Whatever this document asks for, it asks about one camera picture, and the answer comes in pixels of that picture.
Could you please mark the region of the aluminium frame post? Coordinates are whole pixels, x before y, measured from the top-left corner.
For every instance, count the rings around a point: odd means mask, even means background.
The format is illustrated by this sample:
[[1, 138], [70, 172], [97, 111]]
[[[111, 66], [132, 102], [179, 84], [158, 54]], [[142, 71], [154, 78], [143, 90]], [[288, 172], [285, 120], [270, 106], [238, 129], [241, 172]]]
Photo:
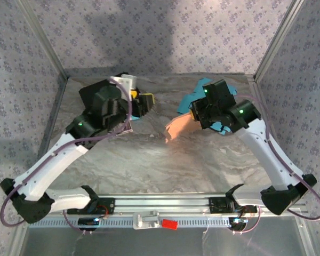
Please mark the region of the aluminium frame post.
[[256, 72], [254, 73], [254, 81], [256, 83], [260, 82], [271, 65], [275, 55], [280, 49], [284, 39], [290, 31], [297, 15], [301, 11], [302, 6], [306, 0], [292, 0], [289, 5], [286, 14], [284, 15], [281, 24], [279, 25], [277, 31], [274, 34], [271, 43], [269, 44]]
[[24, 18], [30, 25], [33, 33], [37, 37], [41, 47], [45, 51], [46, 56], [49, 58], [51, 64], [59, 73], [61, 78], [66, 81], [68, 76], [66, 75], [65, 69], [62, 66], [60, 59], [58, 58], [55, 50], [53, 49], [44, 29], [41, 26], [36, 14], [34, 13], [32, 7], [30, 6], [28, 0], [15, 0], [19, 6]]

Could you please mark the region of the aluminium table side rail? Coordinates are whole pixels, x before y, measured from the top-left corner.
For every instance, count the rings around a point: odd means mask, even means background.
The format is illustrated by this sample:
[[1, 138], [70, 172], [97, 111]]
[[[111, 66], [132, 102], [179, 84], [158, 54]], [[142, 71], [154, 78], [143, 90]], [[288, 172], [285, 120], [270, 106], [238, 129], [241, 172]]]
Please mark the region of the aluminium table side rail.
[[264, 146], [263, 153], [260, 153], [260, 150], [256, 149], [254, 154], [258, 158], [260, 164], [264, 168], [265, 172], [268, 174], [270, 178], [274, 176], [274, 174], [278, 174], [281, 178], [284, 179], [287, 177], [293, 178], [294, 173], [288, 170], [283, 164], [283, 160], [277, 158], [278, 152], [283, 152], [276, 141], [274, 140], [275, 136], [272, 136], [271, 133], [271, 119], [269, 116], [269, 110], [266, 105], [264, 96], [254, 81], [252, 76], [248, 76], [247, 80], [250, 85], [253, 101], [256, 103], [256, 106], [261, 113], [261, 119], [263, 120], [263, 124], [261, 125], [262, 133], [259, 136], [262, 138], [262, 145]]
[[44, 136], [42, 138], [41, 146], [39, 148], [38, 155], [37, 155], [38, 159], [40, 159], [47, 152], [49, 148], [52, 132], [54, 130], [55, 122], [57, 120], [57, 116], [61, 106], [64, 92], [65, 92], [66, 84], [67, 84], [67, 77], [66, 76], [63, 77], [62, 75], [59, 75], [57, 80], [58, 90], [55, 95], [55, 100], [51, 109], [49, 119], [46, 124], [46, 128], [44, 130]]

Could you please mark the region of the red plastic block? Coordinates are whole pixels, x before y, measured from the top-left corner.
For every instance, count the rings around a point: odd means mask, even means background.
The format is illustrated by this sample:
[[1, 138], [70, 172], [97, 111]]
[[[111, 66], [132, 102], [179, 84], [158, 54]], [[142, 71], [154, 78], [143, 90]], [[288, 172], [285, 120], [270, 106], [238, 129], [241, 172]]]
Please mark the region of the red plastic block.
[[162, 220], [162, 228], [169, 229], [169, 230], [177, 230], [178, 229], [178, 222], [175, 220], [163, 219]]

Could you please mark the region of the blue paper box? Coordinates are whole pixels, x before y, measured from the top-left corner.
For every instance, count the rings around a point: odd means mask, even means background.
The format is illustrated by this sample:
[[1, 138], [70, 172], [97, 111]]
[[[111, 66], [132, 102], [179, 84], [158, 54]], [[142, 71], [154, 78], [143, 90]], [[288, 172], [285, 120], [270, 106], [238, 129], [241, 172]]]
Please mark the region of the blue paper box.
[[[181, 115], [186, 114], [189, 112], [189, 108], [191, 106], [191, 103], [195, 100], [201, 99], [205, 97], [205, 91], [203, 89], [203, 86], [208, 85], [209, 83], [212, 83], [213, 80], [210, 78], [201, 78], [195, 87], [195, 89], [192, 91], [192, 93], [186, 94], [180, 104], [177, 108], [177, 112]], [[213, 123], [210, 127], [210, 130], [213, 130], [215, 132], [218, 132], [221, 135], [226, 135], [227, 132], [231, 132], [230, 128], [227, 126], [222, 126], [220, 122]]]

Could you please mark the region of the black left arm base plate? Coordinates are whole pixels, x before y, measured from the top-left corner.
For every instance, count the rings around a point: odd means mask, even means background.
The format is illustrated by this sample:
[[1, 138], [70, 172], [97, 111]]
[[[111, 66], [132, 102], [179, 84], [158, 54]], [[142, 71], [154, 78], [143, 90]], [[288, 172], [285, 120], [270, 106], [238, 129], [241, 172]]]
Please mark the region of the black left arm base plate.
[[91, 200], [83, 209], [68, 209], [67, 214], [70, 215], [110, 215], [114, 213], [115, 198], [99, 197]]

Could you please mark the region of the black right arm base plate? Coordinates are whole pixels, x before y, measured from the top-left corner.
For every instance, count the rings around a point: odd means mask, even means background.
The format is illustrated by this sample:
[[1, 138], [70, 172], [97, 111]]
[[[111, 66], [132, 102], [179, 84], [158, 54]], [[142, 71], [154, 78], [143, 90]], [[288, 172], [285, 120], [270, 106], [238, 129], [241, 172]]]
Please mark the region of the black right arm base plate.
[[209, 208], [211, 214], [217, 213], [257, 213], [255, 206], [241, 206], [229, 197], [210, 197]]

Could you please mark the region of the clear acrylic panel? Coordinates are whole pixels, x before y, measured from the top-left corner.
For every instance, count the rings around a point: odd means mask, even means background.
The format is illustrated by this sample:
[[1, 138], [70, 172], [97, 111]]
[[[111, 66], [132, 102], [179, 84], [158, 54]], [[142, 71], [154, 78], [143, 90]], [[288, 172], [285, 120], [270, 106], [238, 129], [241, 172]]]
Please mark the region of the clear acrylic panel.
[[227, 228], [134, 230], [29, 228], [12, 256], [320, 256], [307, 226], [294, 217], [250, 221], [249, 233]]

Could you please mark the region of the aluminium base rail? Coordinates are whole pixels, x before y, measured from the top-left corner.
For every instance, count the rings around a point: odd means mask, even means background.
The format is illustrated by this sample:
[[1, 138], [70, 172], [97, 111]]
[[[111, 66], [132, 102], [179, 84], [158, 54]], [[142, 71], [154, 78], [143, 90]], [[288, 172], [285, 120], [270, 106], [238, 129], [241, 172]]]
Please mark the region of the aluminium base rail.
[[[83, 188], [70, 190], [46, 191], [47, 195], [54, 200], [51, 212], [66, 211], [68, 209], [83, 209], [91, 200], [115, 198], [114, 213], [110, 215], [132, 215], [135, 212], [158, 211], [161, 214], [211, 214], [209, 208], [210, 197], [229, 197], [241, 206], [259, 206], [264, 212], [273, 215], [288, 214], [285, 201], [271, 201], [265, 205], [261, 195], [242, 190], [229, 191], [226, 193], [169, 193], [169, 194], [111, 194], [97, 195], [95, 192], [86, 192]], [[217, 213], [218, 216], [250, 216], [256, 213]]]

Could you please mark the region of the small black electronics module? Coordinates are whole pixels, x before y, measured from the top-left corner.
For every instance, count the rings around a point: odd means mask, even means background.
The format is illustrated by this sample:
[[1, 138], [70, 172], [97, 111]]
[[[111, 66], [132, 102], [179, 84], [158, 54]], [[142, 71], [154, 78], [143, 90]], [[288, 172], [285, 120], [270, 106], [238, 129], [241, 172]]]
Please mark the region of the small black electronics module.
[[247, 218], [237, 218], [232, 217], [229, 218], [229, 229], [234, 232], [243, 232], [247, 226], [248, 219]]
[[78, 228], [81, 231], [95, 231], [99, 224], [99, 218], [79, 218], [77, 221]]

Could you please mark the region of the white clamp bracket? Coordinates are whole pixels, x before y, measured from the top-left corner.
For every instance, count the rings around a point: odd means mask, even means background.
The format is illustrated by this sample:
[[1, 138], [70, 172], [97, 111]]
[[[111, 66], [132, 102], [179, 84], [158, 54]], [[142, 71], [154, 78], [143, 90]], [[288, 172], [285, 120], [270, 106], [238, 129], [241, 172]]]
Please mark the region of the white clamp bracket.
[[133, 214], [133, 229], [153, 229], [161, 226], [158, 211], [143, 211]]

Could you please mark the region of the orange paper box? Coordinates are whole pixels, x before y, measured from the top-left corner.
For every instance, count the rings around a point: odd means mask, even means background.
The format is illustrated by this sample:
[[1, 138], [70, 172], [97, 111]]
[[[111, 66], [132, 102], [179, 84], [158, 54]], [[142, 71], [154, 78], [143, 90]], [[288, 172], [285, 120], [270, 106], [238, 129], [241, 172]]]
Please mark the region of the orange paper box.
[[165, 126], [165, 142], [168, 143], [183, 134], [196, 132], [201, 129], [200, 122], [194, 121], [190, 113], [180, 115], [172, 119]]

